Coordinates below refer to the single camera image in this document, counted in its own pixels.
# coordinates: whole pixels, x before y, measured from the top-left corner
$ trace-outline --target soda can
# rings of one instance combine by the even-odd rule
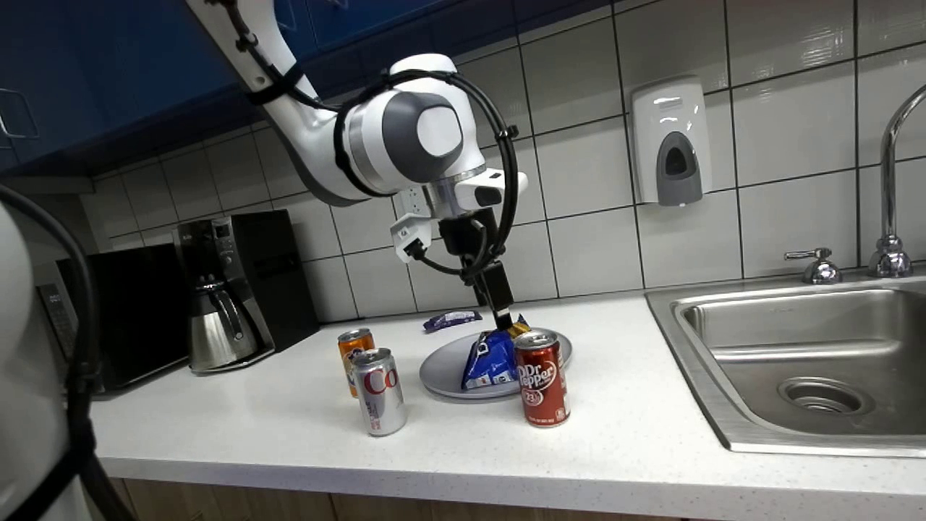
[[[389,348],[351,355],[360,410],[372,437],[389,437],[409,420],[398,358]]]
[[[344,363],[344,376],[349,376],[349,390],[351,395],[357,395],[357,381],[353,381],[353,369],[351,369],[351,355],[360,350],[373,350],[373,333],[367,327],[357,327],[357,329],[344,329],[340,335],[340,353],[341,353],[341,363]]]
[[[558,339],[550,329],[515,335],[525,420],[558,424],[570,420],[568,378],[558,361]]]

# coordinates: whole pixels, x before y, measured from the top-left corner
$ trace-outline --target coffee maker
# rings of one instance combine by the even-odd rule
[[[247,366],[322,327],[286,210],[194,219],[179,226],[179,245],[198,374]]]

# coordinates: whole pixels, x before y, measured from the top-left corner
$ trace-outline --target sink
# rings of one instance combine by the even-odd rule
[[[926,278],[649,303],[726,447],[926,456]]]

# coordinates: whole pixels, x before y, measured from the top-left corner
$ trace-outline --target silver soda can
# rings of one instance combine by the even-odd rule
[[[389,348],[351,355],[360,410],[372,437],[389,437],[409,420],[398,358]]]

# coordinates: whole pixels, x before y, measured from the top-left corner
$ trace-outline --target red soda can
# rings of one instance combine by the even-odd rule
[[[515,335],[519,385],[525,420],[532,424],[558,424],[570,420],[568,378],[558,361],[558,340],[550,329]]]

